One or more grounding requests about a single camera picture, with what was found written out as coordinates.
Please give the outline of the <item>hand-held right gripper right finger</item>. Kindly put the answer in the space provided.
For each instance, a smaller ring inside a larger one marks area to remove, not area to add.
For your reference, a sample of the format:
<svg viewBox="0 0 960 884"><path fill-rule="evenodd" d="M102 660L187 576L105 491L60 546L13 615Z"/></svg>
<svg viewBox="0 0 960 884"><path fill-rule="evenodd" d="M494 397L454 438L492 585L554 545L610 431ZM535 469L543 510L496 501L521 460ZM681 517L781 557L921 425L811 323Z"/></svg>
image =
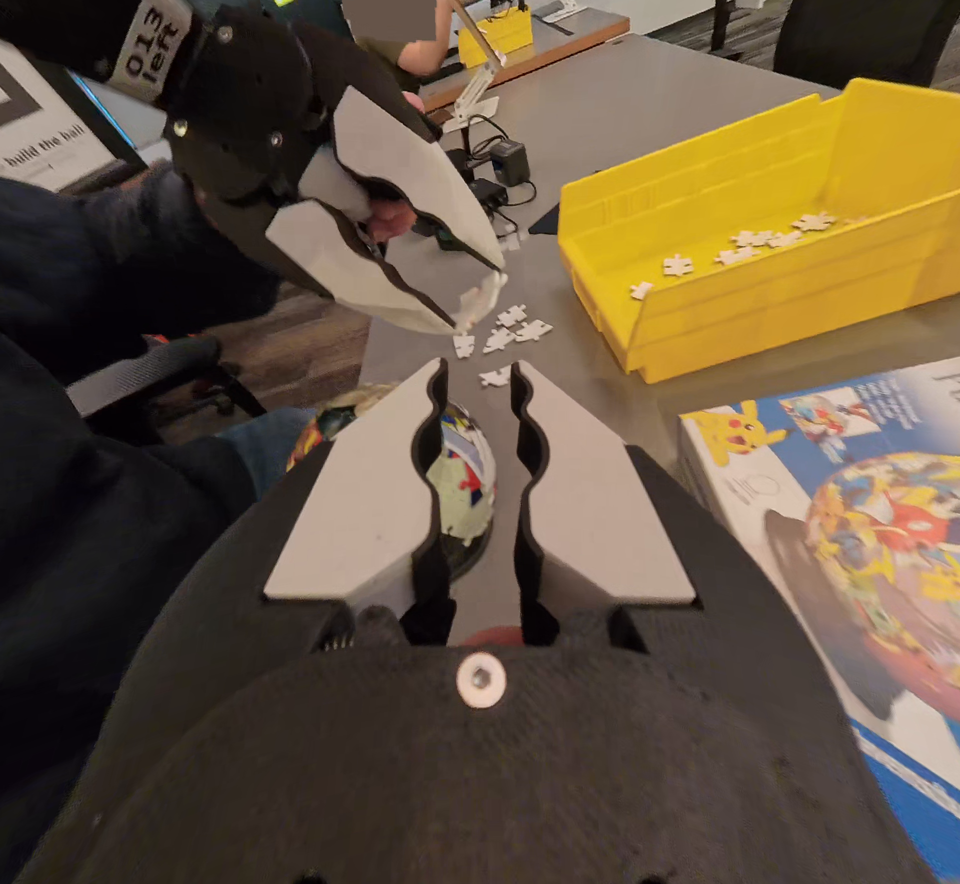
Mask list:
<svg viewBox="0 0 960 884"><path fill-rule="evenodd" d="M696 592L627 443L529 362L510 369L517 457L530 475L513 565L521 607L556 622Z"/></svg>

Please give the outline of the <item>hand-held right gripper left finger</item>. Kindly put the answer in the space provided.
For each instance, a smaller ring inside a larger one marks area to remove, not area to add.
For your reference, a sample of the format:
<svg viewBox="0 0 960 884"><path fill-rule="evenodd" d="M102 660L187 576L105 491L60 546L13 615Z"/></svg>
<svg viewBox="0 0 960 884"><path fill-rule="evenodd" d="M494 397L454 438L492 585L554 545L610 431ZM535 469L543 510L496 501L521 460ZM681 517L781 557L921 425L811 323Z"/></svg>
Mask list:
<svg viewBox="0 0 960 884"><path fill-rule="evenodd" d="M432 359L344 428L267 579L272 602L333 601L403 617L445 601L439 496L427 472L438 458L449 366Z"/></svg>

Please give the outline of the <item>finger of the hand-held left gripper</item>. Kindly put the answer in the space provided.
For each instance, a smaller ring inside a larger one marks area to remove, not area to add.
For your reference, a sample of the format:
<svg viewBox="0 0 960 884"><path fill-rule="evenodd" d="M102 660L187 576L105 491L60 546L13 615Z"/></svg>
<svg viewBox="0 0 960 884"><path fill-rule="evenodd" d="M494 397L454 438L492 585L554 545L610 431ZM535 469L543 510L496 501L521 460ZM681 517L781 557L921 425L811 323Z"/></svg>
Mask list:
<svg viewBox="0 0 960 884"><path fill-rule="evenodd" d="M456 330L449 314L373 254L348 219L318 201L280 208L266 238L339 305L416 333Z"/></svg>
<svg viewBox="0 0 960 884"><path fill-rule="evenodd" d="M328 205L356 224L374 202L396 194L419 217L447 230L485 266L503 271L498 237L481 204L407 95L376 101L345 88L329 117L329 138L300 178L299 195Z"/></svg>

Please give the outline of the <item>colourful puzzle ball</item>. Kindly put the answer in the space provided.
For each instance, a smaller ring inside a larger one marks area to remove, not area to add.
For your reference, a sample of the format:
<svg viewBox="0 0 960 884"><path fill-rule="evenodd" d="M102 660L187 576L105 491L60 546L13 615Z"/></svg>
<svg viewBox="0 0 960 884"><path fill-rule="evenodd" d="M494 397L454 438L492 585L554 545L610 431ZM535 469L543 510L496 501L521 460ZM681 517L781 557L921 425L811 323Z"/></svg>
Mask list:
<svg viewBox="0 0 960 884"><path fill-rule="evenodd" d="M364 384L322 403L314 423L301 434L286 469L293 469L319 444L333 440L397 386ZM440 423L442 451L427 474L438 493L440 530L469 541L494 519L496 460L480 425L458 403L448 402Z"/></svg>

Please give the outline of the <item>round black ball stand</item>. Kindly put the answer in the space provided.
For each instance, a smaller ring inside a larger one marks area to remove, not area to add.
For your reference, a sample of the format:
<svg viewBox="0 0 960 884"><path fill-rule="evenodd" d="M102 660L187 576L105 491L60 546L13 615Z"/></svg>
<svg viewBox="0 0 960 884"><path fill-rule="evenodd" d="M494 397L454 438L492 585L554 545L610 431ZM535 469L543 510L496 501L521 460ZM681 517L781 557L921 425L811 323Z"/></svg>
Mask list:
<svg viewBox="0 0 960 884"><path fill-rule="evenodd" d="M493 522L489 520L485 530L469 541L449 533L440 535L440 549L449 568L451 586L462 579L485 554L494 530Z"/></svg>

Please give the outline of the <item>white jigsaw piece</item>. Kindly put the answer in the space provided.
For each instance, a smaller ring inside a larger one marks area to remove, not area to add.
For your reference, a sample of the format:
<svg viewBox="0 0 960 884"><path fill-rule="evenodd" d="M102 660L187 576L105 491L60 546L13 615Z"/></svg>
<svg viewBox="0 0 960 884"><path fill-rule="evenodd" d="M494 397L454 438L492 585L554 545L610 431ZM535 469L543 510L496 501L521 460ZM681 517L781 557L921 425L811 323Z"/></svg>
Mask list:
<svg viewBox="0 0 960 884"><path fill-rule="evenodd" d="M508 280L507 274L495 271L487 275L477 287L460 295L459 310L453 315L455 337L468 335L494 311Z"/></svg>

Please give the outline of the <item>group of white puzzle pieces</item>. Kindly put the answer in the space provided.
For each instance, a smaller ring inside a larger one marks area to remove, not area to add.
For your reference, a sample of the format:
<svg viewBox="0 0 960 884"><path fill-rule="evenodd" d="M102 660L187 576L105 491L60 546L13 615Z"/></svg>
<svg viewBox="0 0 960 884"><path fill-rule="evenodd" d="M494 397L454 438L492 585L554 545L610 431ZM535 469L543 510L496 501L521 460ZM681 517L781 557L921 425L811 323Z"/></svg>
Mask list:
<svg viewBox="0 0 960 884"><path fill-rule="evenodd" d="M480 362L488 358L497 360L507 353L523 349L549 335L554 327L546 321L528 314L526 305L512 304L498 312L489 330L479 337L474 333L457 335L451 338L454 359L469 362L476 358Z"/></svg>
<svg viewBox="0 0 960 884"><path fill-rule="evenodd" d="M825 233L834 229L839 218L827 212L812 215L802 215L790 224L787 231L751 231L741 230L728 239L729 247L719 250L711 258L711 266L737 266L752 258L759 257L766 252L780 250L803 242L811 234ZM679 253L663 259L663 277L683 278L706 266L699 266L696 261Z"/></svg>

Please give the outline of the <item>person's left forearm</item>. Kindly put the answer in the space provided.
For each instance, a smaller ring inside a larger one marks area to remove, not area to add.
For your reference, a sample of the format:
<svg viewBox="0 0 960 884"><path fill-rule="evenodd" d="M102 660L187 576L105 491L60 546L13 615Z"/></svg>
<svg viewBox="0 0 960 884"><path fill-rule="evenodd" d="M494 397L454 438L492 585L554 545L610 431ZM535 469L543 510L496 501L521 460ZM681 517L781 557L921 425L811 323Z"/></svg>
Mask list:
<svg viewBox="0 0 960 884"><path fill-rule="evenodd" d="M280 276L210 223L168 162L92 194L1 182L2 395L267 314Z"/></svg>

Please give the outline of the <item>blue puzzle box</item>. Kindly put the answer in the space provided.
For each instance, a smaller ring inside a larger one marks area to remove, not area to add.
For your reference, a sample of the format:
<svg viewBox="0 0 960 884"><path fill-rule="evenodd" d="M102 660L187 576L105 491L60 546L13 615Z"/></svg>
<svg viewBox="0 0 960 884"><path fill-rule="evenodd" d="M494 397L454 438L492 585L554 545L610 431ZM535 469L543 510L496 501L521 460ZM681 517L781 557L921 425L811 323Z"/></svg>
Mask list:
<svg viewBox="0 0 960 884"><path fill-rule="evenodd" d="M809 635L869 768L959 877L959 359L678 419L678 465Z"/></svg>

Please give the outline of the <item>person's left hand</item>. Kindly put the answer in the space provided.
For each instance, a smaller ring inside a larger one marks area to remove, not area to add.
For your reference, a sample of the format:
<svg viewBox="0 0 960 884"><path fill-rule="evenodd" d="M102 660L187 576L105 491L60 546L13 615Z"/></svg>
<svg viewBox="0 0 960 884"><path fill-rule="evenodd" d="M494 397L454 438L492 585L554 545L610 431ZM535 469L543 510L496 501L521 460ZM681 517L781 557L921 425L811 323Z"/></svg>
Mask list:
<svg viewBox="0 0 960 884"><path fill-rule="evenodd" d="M372 199L370 215L366 220L366 234L381 244L410 232L418 217L413 208L402 199Z"/></svg>

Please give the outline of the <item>person's blue jeans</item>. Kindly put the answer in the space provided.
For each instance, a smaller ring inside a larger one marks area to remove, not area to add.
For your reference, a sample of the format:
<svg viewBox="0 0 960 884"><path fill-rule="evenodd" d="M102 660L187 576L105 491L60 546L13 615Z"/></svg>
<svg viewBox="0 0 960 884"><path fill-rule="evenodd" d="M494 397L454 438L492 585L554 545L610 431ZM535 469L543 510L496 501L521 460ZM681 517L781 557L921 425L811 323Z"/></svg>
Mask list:
<svg viewBox="0 0 960 884"><path fill-rule="evenodd" d="M286 474L297 442L315 418L315 409L281 408L229 427L214 438L233 447L260 501Z"/></svg>

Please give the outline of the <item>small yellow bin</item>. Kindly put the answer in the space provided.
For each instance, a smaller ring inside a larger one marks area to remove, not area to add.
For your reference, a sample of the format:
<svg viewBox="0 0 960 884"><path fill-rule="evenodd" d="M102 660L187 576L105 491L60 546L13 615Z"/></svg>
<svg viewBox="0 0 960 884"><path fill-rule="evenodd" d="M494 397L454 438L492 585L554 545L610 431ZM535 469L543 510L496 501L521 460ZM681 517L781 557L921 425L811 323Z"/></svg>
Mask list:
<svg viewBox="0 0 960 884"><path fill-rule="evenodd" d="M533 45L532 11L512 6L476 24L489 46L507 57L518 50ZM462 66L472 70L487 61L486 53L467 27L458 32L458 57Z"/></svg>

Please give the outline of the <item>white task sign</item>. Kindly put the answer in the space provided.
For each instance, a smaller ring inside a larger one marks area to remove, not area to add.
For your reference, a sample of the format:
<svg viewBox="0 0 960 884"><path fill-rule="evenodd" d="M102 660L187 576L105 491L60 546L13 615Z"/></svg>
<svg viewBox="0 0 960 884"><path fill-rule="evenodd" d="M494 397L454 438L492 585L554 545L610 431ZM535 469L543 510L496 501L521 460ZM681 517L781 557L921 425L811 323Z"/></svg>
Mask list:
<svg viewBox="0 0 960 884"><path fill-rule="evenodd" d="M54 192L116 161L38 70L1 45L1 176Z"/></svg>

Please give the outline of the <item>black office chair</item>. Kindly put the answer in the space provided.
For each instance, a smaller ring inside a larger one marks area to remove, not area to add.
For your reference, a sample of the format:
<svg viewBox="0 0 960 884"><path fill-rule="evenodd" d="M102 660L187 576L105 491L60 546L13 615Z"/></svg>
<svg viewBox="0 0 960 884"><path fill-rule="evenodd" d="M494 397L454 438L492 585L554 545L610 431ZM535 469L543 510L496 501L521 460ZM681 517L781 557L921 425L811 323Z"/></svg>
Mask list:
<svg viewBox="0 0 960 884"><path fill-rule="evenodd" d="M266 414L242 383L241 368L223 359L213 336L174 340L151 338L142 355L113 364L66 387L80 417L96 433L133 446L162 444L152 403L178 388L199 385L186 412L214 407L224 416L241 410L250 418Z"/></svg>

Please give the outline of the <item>yellow plastic bin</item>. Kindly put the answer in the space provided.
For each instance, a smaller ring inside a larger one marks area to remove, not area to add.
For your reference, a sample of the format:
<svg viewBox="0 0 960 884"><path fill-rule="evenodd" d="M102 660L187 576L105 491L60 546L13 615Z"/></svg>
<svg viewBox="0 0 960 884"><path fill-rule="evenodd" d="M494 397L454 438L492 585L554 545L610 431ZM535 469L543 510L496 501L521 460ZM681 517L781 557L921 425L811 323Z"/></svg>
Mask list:
<svg viewBox="0 0 960 884"><path fill-rule="evenodd" d="M858 78L560 195L573 289L621 368L654 384L957 294L959 97ZM711 266L741 230L820 212L834 229ZM705 268L665 278L677 253Z"/></svg>

